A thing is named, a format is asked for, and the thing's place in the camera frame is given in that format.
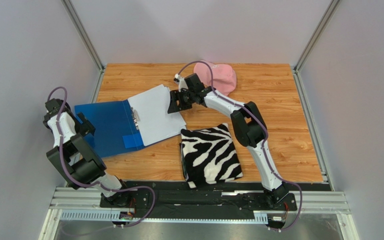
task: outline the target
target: gray wall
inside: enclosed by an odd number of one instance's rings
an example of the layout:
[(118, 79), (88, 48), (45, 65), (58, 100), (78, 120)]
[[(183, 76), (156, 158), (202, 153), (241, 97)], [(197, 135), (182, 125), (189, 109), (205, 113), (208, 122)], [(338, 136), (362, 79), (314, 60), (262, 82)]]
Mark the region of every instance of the gray wall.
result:
[(88, 103), (98, 71), (60, 0), (0, 0), (0, 240), (37, 239), (56, 185), (48, 93)]
[(301, 76), (360, 238), (384, 239), (384, 1), (343, 0)]
[(295, 64), (330, 0), (73, 0), (105, 63)]

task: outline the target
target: clipboard clip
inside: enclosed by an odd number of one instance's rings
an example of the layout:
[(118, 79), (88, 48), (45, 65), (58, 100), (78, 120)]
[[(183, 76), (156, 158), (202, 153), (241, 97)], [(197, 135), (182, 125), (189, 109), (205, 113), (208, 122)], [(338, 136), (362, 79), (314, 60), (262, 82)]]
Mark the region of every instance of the clipboard clip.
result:
[(134, 122), (134, 125), (136, 126), (136, 130), (139, 130), (139, 124), (138, 124), (138, 121), (140, 121), (139, 115), (138, 115), (138, 112), (135, 109), (133, 109), (133, 107), (131, 107), (131, 117), (133, 118), (133, 122)]

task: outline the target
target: blue folder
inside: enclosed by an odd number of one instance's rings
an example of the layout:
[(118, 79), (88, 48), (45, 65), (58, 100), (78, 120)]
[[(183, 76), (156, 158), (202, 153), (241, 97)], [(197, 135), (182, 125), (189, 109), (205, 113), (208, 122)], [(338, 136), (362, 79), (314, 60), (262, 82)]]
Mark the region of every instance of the blue folder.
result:
[(88, 134), (85, 140), (101, 158), (145, 147), (128, 100), (76, 105), (74, 111), (83, 113), (96, 128), (94, 136)]

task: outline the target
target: zebra print pillow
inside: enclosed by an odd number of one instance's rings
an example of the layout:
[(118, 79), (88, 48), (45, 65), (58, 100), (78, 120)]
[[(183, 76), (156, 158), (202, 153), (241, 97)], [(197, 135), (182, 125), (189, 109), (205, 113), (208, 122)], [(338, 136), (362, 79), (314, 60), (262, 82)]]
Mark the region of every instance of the zebra print pillow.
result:
[(181, 130), (183, 175), (190, 188), (228, 182), (243, 176), (228, 124)]

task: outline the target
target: pink baseball cap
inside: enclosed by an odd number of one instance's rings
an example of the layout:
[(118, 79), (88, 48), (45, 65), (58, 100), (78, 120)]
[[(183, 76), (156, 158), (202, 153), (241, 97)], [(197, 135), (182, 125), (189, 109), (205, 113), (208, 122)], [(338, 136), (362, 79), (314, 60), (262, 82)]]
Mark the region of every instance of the pink baseball cap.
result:
[[(213, 86), (221, 94), (227, 96), (237, 87), (237, 74), (230, 65), (204, 62), (210, 65), (213, 74)], [(198, 75), (203, 84), (211, 86), (211, 73), (208, 66), (198, 62), (193, 67), (193, 72)]]

